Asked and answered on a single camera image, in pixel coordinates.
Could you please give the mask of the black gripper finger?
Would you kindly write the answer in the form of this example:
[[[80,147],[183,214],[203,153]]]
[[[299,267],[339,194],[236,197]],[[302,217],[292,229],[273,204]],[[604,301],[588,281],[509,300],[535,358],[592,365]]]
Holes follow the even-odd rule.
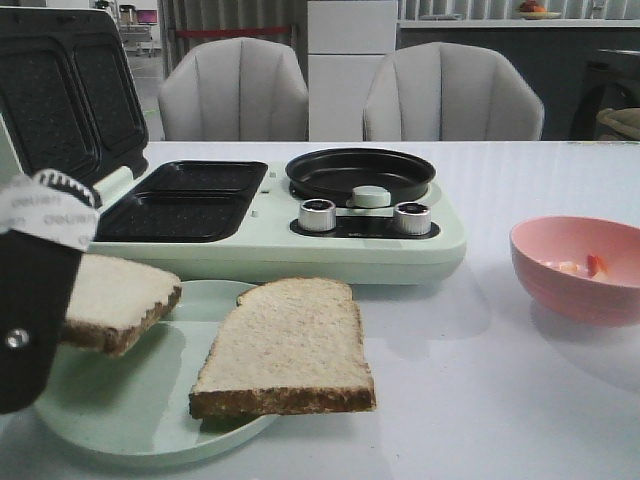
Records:
[[[54,169],[1,187],[1,411],[22,410],[50,374],[80,261],[99,214],[93,192]]]

